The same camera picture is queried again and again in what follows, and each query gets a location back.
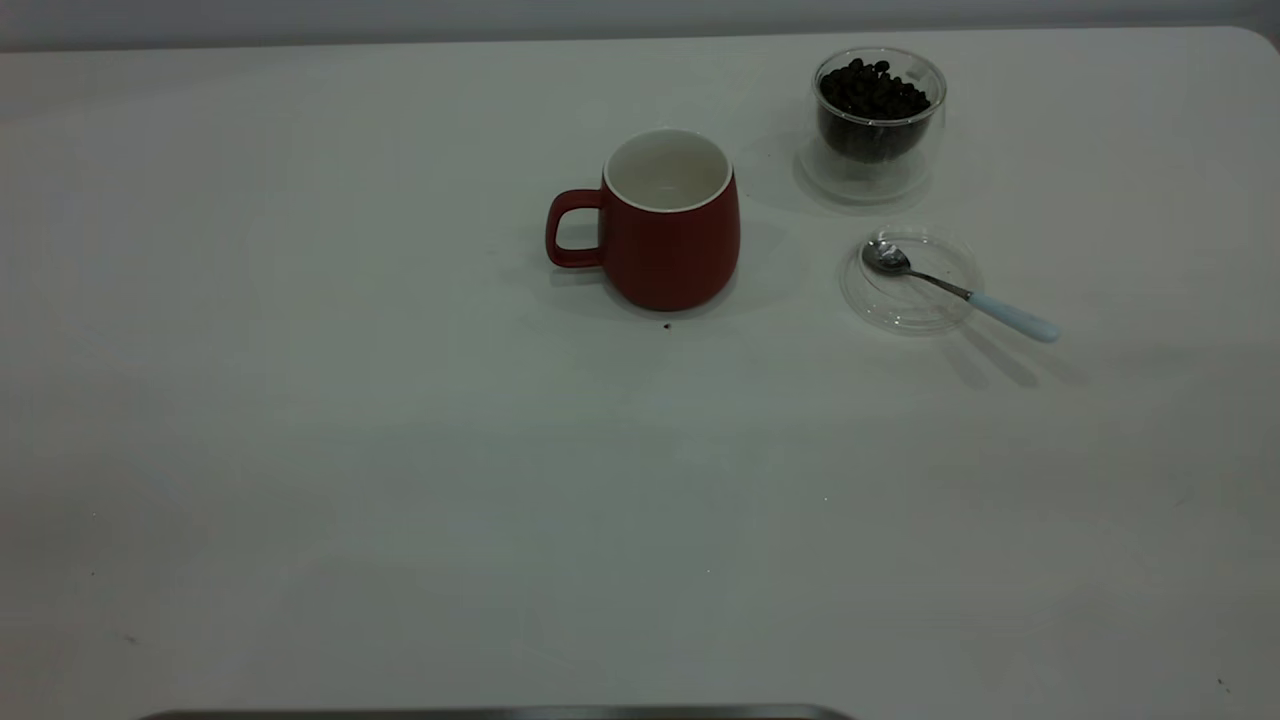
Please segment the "mug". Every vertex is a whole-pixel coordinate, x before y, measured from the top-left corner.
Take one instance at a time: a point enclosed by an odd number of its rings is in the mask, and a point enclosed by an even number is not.
[[[570,210],[594,208],[599,245],[556,243]],[[728,283],[740,242],[737,182],[728,155],[696,132],[663,128],[622,143],[599,190],[559,193],[547,215],[547,256],[561,268],[599,265],[623,297],[650,310],[685,310]]]

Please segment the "white table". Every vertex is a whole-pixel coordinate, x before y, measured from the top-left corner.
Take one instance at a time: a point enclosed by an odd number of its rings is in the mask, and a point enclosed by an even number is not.
[[[901,217],[1059,345],[845,305],[884,217],[792,151],[813,67],[867,44],[951,86]],[[1280,711],[1258,36],[8,55],[0,86],[5,717]],[[543,254],[552,196],[658,124],[742,190],[731,291],[676,315]]]

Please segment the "spoon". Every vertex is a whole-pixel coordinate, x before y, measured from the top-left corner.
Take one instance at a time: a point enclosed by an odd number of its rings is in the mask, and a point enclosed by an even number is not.
[[[863,263],[867,263],[867,266],[882,275],[911,275],[931,282],[1029,338],[1041,342],[1056,342],[1059,336],[1062,334],[1053,323],[1042,320],[1012,305],[1006,305],[995,297],[956,287],[933,275],[913,270],[911,261],[906,259],[906,254],[887,240],[873,240],[863,246]]]

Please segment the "mug rim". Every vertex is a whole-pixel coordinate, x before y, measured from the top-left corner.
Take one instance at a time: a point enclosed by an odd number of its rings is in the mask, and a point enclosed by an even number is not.
[[[623,147],[626,147],[630,142],[632,142],[635,140],[639,140],[639,138],[649,136],[649,135],[659,135],[659,133],[676,133],[676,135],[692,136],[692,137],[696,137],[696,138],[699,138],[701,141],[705,141],[708,145],[710,145],[712,147],[714,147],[717,152],[719,152],[721,159],[724,160],[724,168],[726,168],[726,170],[724,170],[724,179],[723,179],[723,182],[721,182],[721,186],[716,190],[716,192],[710,193],[704,200],[700,200],[700,201],[698,201],[698,202],[695,202],[692,205],[685,205],[682,208],[650,208],[648,205],[641,205],[639,202],[632,201],[626,195],[622,195],[621,192],[618,192],[618,190],[616,187],[613,187],[613,182],[609,179],[609,165],[613,164],[613,160],[614,160],[614,158],[618,156],[618,152],[621,152]],[[617,197],[618,200],[621,200],[622,202],[626,202],[627,205],[635,208],[636,210],[643,210],[645,213],[658,213],[658,214],[662,214],[662,215],[673,215],[676,213],[689,213],[690,210],[698,210],[699,208],[704,208],[707,205],[710,205],[712,202],[714,202],[716,200],[718,200],[722,195],[724,195],[724,190],[728,188],[728,183],[731,183],[733,181],[733,160],[730,159],[728,152],[724,152],[724,149],[721,147],[719,143],[717,143],[714,140],[707,137],[705,135],[703,135],[703,133],[700,133],[698,131],[691,131],[691,129],[685,129],[685,128],[673,128],[673,127],[660,127],[660,128],[653,128],[653,129],[646,129],[646,131],[637,132],[637,133],[632,135],[631,137],[623,140],[613,150],[613,152],[609,155],[609,159],[604,161],[604,169],[602,170],[602,176],[604,177],[604,184],[605,184],[605,187],[609,188],[609,192],[613,193],[613,196]]]

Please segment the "lid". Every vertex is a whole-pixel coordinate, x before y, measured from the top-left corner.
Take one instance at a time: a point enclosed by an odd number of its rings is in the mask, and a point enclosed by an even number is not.
[[[936,334],[963,323],[973,307],[950,292],[910,275],[882,275],[861,260],[868,242],[888,241],[911,261],[911,269],[965,290],[983,290],[973,252],[948,231],[928,223],[893,223],[859,238],[845,258],[840,287],[845,300],[868,323],[908,334]]]

